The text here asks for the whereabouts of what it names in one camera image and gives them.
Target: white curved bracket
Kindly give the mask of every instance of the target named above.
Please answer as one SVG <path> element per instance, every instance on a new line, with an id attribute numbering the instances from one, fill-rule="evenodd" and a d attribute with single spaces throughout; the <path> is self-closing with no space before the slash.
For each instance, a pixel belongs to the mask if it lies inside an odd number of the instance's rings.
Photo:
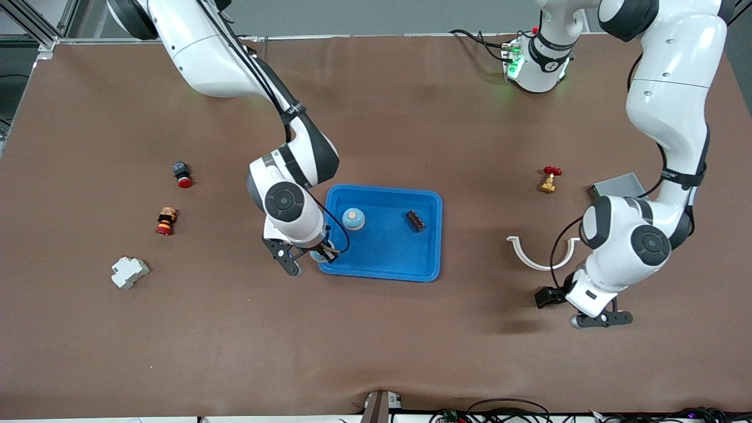
<path id="1" fill-rule="evenodd" d="M 567 249 L 566 249 L 566 256 L 564 256 L 564 260 L 562 260 L 559 264 L 554 264 L 554 269 L 559 269 L 560 267 L 563 267 L 569 261 L 572 259 L 572 255 L 575 253 L 575 242 L 579 241 L 579 238 L 570 238 L 567 240 Z M 514 252 L 517 253 L 517 256 L 522 260 L 523 263 L 525 263 L 528 267 L 533 268 L 535 270 L 541 270 L 543 272 L 548 272 L 550 270 L 549 266 L 541 266 L 540 264 L 537 264 L 536 262 L 530 260 L 526 255 L 525 252 L 522 251 L 522 245 L 520 245 L 520 237 L 519 236 L 508 236 L 507 241 L 510 241 L 512 245 L 514 246 Z"/>

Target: blue tray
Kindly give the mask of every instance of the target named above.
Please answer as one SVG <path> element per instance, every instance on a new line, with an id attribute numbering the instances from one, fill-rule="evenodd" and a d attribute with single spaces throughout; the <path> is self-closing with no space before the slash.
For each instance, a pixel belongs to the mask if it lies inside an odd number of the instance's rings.
<path id="1" fill-rule="evenodd" d="M 334 263 L 319 263 L 319 269 L 332 275 L 433 281 L 441 266 L 442 204 L 432 191 L 335 185 L 326 196 L 326 208 L 342 219 L 345 210 L 357 207 L 365 214 L 365 226 L 348 230 L 350 250 Z M 422 232 L 416 232 L 405 217 L 410 210 L 426 224 Z M 344 248 L 344 234 L 326 218 L 335 248 Z"/>

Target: brown table surface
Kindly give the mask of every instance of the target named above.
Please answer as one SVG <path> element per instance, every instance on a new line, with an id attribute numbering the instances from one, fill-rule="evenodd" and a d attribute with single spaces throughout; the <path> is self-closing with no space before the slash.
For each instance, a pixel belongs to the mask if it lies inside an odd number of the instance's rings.
<path id="1" fill-rule="evenodd" d="M 660 171 L 624 111 L 638 45 L 588 35 L 577 51 L 544 95 L 504 84 L 466 40 L 262 53 L 341 154 L 319 198 L 337 183 L 443 197 L 441 275 L 417 284 L 324 275 L 307 257 L 288 278 L 269 257 L 244 186 L 283 139 L 268 103 L 194 92 L 158 44 L 56 47 L 0 161 L 0 418 L 346 413 L 376 389 L 413 409 L 486 397 L 556 412 L 752 408 L 752 122 L 726 60 L 696 234 L 620 295 L 635 323 L 575 330 L 572 307 L 535 308 L 550 278 L 506 237 L 544 263 L 585 187 L 631 171 L 649 187 Z M 548 165 L 564 170 L 553 195 L 536 190 Z M 180 211 L 169 237 L 154 233 L 166 205 Z M 124 254 L 152 269 L 130 291 L 109 279 Z"/>

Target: round blue object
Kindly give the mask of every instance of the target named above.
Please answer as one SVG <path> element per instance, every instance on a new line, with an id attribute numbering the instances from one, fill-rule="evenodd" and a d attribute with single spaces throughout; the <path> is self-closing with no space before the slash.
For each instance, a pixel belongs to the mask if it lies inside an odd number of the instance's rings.
<path id="1" fill-rule="evenodd" d="M 342 224 L 349 230 L 358 230 L 365 225 L 365 215 L 359 208 L 349 208 L 342 215 Z"/>

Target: brass valve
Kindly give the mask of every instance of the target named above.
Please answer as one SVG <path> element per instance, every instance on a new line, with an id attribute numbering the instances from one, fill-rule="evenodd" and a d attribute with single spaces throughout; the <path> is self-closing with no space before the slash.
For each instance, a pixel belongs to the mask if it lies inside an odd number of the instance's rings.
<path id="1" fill-rule="evenodd" d="M 548 176 L 546 177 L 546 180 L 543 181 L 543 184 L 541 184 L 540 190 L 546 194 L 551 194 L 556 190 L 556 186 L 553 185 L 553 177 L 561 176 L 562 170 L 557 167 L 546 166 L 543 168 L 543 172 Z"/>

